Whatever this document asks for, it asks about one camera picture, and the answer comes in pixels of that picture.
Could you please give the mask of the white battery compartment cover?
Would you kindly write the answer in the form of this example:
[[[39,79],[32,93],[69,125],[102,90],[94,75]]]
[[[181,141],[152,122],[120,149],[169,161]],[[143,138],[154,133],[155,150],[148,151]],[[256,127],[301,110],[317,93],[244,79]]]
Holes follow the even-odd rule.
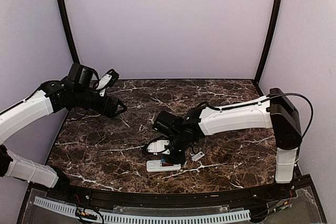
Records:
[[[205,154],[203,152],[198,152],[197,154],[192,156],[192,161],[194,161],[194,162],[198,161],[199,159],[201,159],[204,156],[205,156]]]

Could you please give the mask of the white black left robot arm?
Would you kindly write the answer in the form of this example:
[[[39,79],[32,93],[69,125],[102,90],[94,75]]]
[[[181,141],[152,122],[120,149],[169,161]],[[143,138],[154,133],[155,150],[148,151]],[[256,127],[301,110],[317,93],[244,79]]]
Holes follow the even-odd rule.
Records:
[[[14,177],[28,183],[53,188],[63,201],[74,197],[69,178],[59,169],[38,164],[8,150],[4,143],[12,135],[31,123],[60,110],[82,108],[114,118],[126,112],[127,107],[117,98],[106,95],[119,74],[110,69],[102,78],[92,82],[98,73],[87,66],[73,63],[62,80],[42,83],[30,96],[1,112],[1,176]]]

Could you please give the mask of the white remote control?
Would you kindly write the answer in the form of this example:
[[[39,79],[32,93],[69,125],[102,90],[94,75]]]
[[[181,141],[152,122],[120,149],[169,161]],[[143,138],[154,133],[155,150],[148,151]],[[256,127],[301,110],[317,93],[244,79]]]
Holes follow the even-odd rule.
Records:
[[[153,160],[146,162],[146,170],[149,173],[158,173],[158,172],[174,172],[181,169],[181,164],[174,164],[171,167],[162,167],[161,160]]]

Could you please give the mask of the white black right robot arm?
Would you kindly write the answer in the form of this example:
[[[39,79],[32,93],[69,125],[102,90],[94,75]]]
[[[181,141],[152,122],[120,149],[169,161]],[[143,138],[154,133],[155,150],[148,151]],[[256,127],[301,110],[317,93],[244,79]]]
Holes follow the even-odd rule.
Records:
[[[298,109],[289,100],[291,93],[272,88],[268,95],[242,103],[211,106],[202,102],[184,117],[161,111],[152,128],[161,134],[145,151],[163,154],[171,164],[184,164],[185,151],[203,136],[244,129],[272,129],[276,140],[275,183],[268,188],[273,200],[288,191],[293,179],[297,153],[306,131],[301,130]]]

